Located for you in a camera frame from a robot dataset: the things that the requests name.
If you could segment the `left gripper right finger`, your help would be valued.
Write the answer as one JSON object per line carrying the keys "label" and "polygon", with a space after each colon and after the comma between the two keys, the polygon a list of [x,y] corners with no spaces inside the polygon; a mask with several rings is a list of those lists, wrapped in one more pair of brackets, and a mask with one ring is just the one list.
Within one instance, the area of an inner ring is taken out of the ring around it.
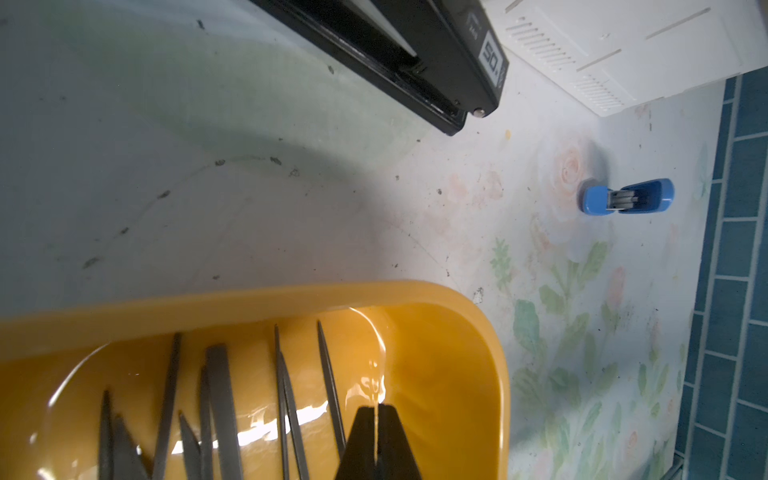
{"label": "left gripper right finger", "polygon": [[376,478],[383,480],[421,480],[405,430],[394,406],[378,408]]}

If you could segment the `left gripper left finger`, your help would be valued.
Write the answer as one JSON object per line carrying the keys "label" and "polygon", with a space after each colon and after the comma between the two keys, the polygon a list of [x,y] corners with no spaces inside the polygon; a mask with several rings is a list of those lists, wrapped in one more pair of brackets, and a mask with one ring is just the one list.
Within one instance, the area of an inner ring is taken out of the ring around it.
{"label": "left gripper left finger", "polygon": [[355,415],[335,479],[374,480],[375,467],[375,409],[361,407]]}

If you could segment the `needle file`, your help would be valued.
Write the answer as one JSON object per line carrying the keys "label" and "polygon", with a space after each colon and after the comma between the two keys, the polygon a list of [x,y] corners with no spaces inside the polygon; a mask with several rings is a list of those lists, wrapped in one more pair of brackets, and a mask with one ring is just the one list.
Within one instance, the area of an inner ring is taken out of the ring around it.
{"label": "needle file", "polygon": [[293,443],[294,456],[300,479],[309,479],[309,468],[306,459],[306,453],[304,448],[304,442],[301,435],[300,422],[298,419],[298,410],[292,390],[289,372],[285,358],[282,354],[282,373],[284,377],[284,389],[286,397],[288,425],[290,428],[290,436]]}
{"label": "needle file", "polygon": [[243,480],[227,347],[224,344],[213,345],[206,349],[205,354],[221,478]]}
{"label": "needle file", "polygon": [[183,413],[179,413],[183,461],[188,480],[202,479],[202,460],[197,438]]}
{"label": "needle file", "polygon": [[328,408],[331,415],[331,421],[333,425],[339,459],[342,459],[346,449],[346,435],[345,435],[341,408],[340,408],[339,399],[338,399],[338,393],[337,393],[336,384],[335,384],[335,378],[333,374],[332,362],[330,359],[326,337],[325,337],[322,323],[320,320],[317,321],[317,336],[318,336],[318,348],[320,353],[321,367],[323,372],[326,395],[328,399]]}
{"label": "needle file", "polygon": [[208,383],[208,373],[205,366],[203,366],[201,369],[199,395],[201,479],[212,480],[214,475],[210,387]]}
{"label": "needle file", "polygon": [[121,416],[114,422],[114,478],[148,480],[141,456]]}
{"label": "needle file", "polygon": [[97,467],[99,480],[114,479],[111,399],[108,390],[103,392],[101,400]]}
{"label": "needle file", "polygon": [[278,440],[280,442],[281,453],[281,471],[282,479],[290,479],[290,465],[289,465],[289,449],[287,445],[287,433],[286,433],[286,397],[284,389],[284,377],[282,373],[282,353],[280,349],[280,336],[279,328],[274,326],[274,348],[275,348],[275,367],[276,367],[276,380],[277,380],[277,395],[278,395],[278,416],[277,416],[277,431]]}
{"label": "needle file", "polygon": [[174,409],[178,370],[180,362],[181,333],[175,333],[172,339],[169,365],[166,373],[163,402],[153,459],[152,480],[163,480],[167,467],[170,431]]}

